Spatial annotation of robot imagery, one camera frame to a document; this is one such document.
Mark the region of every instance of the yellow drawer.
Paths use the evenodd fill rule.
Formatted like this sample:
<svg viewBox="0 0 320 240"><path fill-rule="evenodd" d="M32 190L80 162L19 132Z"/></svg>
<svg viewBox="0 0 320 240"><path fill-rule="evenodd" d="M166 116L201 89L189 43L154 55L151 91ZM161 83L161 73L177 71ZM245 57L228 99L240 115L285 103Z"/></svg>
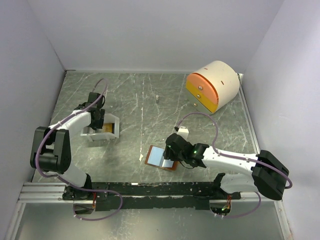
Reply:
<svg viewBox="0 0 320 240"><path fill-rule="evenodd" d="M200 102L202 103L210 112L214 113L218 105L211 102L203 93L193 86L189 81L186 81L186 89Z"/></svg>

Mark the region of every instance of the white wall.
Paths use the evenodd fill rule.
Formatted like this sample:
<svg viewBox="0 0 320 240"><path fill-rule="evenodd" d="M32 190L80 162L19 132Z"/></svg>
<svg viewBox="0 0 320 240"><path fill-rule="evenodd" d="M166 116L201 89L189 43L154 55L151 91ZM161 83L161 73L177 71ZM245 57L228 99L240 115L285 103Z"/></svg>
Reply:
<svg viewBox="0 0 320 240"><path fill-rule="evenodd" d="M0 239L31 177L34 132L49 123L63 72L27 0L0 1Z"/></svg>
<svg viewBox="0 0 320 240"><path fill-rule="evenodd" d="M290 170L284 205L295 239L319 239L320 1L286 0L243 79L262 149Z"/></svg>
<svg viewBox="0 0 320 240"><path fill-rule="evenodd" d="M243 73L283 0L28 0L66 69Z"/></svg>

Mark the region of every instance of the cylindrical container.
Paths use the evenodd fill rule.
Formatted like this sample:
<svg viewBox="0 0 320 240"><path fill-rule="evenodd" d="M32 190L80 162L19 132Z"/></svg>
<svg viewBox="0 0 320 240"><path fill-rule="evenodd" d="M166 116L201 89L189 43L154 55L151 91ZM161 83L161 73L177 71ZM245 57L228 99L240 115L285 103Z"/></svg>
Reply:
<svg viewBox="0 0 320 240"><path fill-rule="evenodd" d="M237 73L222 61L212 63L186 78L187 98L199 112L211 114L230 102L238 93Z"/></svg>

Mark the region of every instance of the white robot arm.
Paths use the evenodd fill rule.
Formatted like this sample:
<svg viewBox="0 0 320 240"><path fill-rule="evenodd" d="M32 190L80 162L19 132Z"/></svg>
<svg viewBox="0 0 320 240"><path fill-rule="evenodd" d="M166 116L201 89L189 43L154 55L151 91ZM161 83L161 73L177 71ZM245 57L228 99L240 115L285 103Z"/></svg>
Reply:
<svg viewBox="0 0 320 240"><path fill-rule="evenodd" d="M183 135L180 132L177 129L177 133L166 139L165 160L185 162L194 168L222 168L235 172L220 173L216 178L216 183L218 181L219 187L228 194L259 192L272 200L282 199L287 182L284 176L289 175L289 170L269 151L261 150L256 155L214 149L207 144L188 142L185 132L189 131L186 128Z"/></svg>
<svg viewBox="0 0 320 240"><path fill-rule="evenodd" d="M60 125L42 147L39 155L39 166L43 171L55 173L76 187L92 189L90 176L72 163L70 139L85 127L91 127L94 130L103 127L105 110L102 107L104 97L87 111L78 113L97 100L99 95L99 93L90 92L88 101L75 108L72 112L75 116L64 124L58 122L49 127L38 127L35 130L30 157L30 164L33 168L36 168L35 158L40 142L50 129Z"/></svg>

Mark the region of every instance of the yellow object in box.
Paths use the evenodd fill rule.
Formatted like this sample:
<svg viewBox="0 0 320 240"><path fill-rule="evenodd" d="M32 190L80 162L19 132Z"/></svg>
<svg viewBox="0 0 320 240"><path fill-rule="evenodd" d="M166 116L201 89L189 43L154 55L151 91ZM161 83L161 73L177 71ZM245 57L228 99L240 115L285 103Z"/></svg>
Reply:
<svg viewBox="0 0 320 240"><path fill-rule="evenodd" d="M114 123L105 123L103 124L102 130L105 133L114 133L113 129L114 129Z"/></svg>

